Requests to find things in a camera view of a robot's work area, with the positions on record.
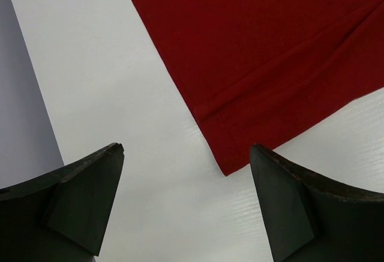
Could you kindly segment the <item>red t shirt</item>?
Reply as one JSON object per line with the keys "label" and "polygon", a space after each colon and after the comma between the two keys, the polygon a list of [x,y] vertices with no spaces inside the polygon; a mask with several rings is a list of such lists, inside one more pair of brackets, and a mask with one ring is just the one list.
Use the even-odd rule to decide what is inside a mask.
{"label": "red t shirt", "polygon": [[383,0],[132,0],[225,175],[383,87]]}

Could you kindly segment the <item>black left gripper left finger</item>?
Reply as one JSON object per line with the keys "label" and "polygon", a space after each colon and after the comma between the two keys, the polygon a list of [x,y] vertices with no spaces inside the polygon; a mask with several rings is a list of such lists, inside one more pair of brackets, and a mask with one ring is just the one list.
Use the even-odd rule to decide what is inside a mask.
{"label": "black left gripper left finger", "polygon": [[112,143],[1,189],[1,261],[92,261],[100,254],[124,164]]}

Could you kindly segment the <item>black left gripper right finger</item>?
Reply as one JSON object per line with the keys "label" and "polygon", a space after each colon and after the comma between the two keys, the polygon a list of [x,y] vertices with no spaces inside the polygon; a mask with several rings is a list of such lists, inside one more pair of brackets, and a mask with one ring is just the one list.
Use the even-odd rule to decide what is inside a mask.
{"label": "black left gripper right finger", "polygon": [[255,144],[250,165],[274,261],[383,261],[383,194]]}

